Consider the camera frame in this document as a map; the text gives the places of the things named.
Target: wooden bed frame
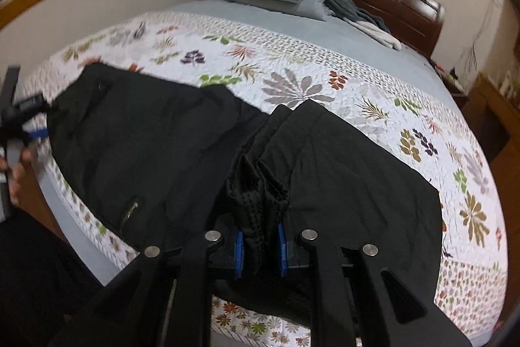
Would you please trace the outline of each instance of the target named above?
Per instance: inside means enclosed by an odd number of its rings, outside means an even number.
[[[353,0],[385,21],[392,36],[430,58],[444,23],[444,7],[434,0]]]

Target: zipper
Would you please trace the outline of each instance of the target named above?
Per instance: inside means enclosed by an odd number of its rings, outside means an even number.
[[[121,225],[119,225],[119,232],[123,233],[123,227],[125,226],[126,222],[130,219],[132,214],[134,213],[135,209],[139,207],[139,203],[134,202],[132,206],[128,208],[128,211],[126,211],[125,216],[123,216],[123,220],[121,220]]]

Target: black trousers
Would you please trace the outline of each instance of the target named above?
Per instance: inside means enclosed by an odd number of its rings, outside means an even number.
[[[22,210],[0,224],[0,345],[44,347],[102,288],[74,250]]]

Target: metal rivet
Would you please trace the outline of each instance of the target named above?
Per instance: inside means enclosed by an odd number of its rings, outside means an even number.
[[[205,235],[207,241],[218,241],[220,240],[221,234],[218,231],[208,231]]]
[[[305,240],[316,240],[316,238],[318,238],[318,233],[313,229],[304,229],[302,231],[302,237]]]
[[[375,256],[379,252],[379,249],[374,245],[364,245],[363,253],[367,256]]]
[[[148,246],[145,248],[145,256],[147,258],[156,258],[159,256],[159,253],[161,252],[161,249],[157,246]]]

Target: bedspread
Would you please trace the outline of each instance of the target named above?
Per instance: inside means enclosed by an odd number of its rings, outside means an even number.
[[[469,338],[493,327],[503,305],[508,265],[500,202],[477,140],[441,102],[323,47],[176,12],[145,14],[66,47],[25,81],[23,94],[42,90],[53,99],[97,60],[194,86],[226,85],[267,113],[279,104],[294,108],[312,99],[348,121],[439,190],[443,257],[435,303]],[[39,117],[36,125],[44,126],[44,121]],[[92,215],[52,158],[46,169],[84,233],[119,268],[126,266],[136,252]],[[212,313],[213,329],[237,340],[310,345],[307,328],[278,317],[216,297]]]

